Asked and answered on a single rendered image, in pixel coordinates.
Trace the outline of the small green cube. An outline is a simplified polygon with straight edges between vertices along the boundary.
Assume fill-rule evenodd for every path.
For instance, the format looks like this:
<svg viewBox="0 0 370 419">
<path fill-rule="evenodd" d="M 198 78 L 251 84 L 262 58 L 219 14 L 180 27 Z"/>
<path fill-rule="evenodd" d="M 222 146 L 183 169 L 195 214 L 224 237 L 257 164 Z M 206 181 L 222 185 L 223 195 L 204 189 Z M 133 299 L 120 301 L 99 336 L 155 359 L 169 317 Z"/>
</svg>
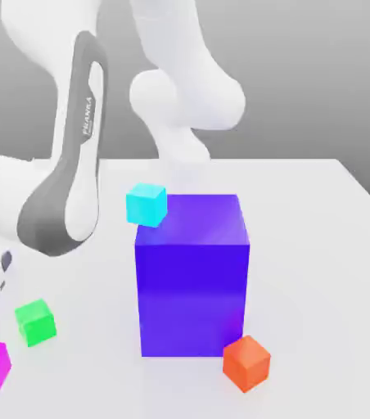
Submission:
<svg viewBox="0 0 370 419">
<path fill-rule="evenodd" d="M 44 299 L 38 299 L 15 309 L 18 330 L 28 347 L 56 336 L 52 311 Z"/>
</svg>

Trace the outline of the small cyan cube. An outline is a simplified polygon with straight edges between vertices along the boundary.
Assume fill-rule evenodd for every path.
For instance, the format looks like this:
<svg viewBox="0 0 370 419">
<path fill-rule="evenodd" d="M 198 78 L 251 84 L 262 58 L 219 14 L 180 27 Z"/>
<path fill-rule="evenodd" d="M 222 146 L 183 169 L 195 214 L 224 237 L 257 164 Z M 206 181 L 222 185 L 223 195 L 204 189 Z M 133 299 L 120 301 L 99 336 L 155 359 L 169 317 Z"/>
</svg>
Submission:
<svg viewBox="0 0 370 419">
<path fill-rule="evenodd" d="M 167 192 L 163 186 L 140 182 L 126 194 L 129 223 L 156 228 L 167 212 Z"/>
</svg>

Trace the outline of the small orange cube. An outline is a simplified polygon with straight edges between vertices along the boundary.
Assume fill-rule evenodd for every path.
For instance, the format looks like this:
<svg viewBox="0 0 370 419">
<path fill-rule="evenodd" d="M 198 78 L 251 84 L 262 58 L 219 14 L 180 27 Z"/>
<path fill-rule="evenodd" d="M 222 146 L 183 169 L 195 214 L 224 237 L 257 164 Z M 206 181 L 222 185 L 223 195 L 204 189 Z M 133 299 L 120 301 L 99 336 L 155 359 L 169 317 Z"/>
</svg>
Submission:
<svg viewBox="0 0 370 419">
<path fill-rule="evenodd" d="M 270 361 L 269 351 L 249 335 L 223 349 L 223 373 L 243 393 L 268 379 Z"/>
</svg>

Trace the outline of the large blue box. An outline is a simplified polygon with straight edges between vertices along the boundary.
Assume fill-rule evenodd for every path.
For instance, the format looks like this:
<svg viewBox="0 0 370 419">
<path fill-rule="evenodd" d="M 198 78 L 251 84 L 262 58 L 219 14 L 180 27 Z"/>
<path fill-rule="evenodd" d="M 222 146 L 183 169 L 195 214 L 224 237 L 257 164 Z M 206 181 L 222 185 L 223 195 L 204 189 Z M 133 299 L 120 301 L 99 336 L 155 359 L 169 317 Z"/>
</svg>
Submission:
<svg viewBox="0 0 370 419">
<path fill-rule="evenodd" d="M 222 356 L 242 336 L 249 259 L 236 195 L 170 195 L 135 239 L 142 356 Z"/>
</svg>

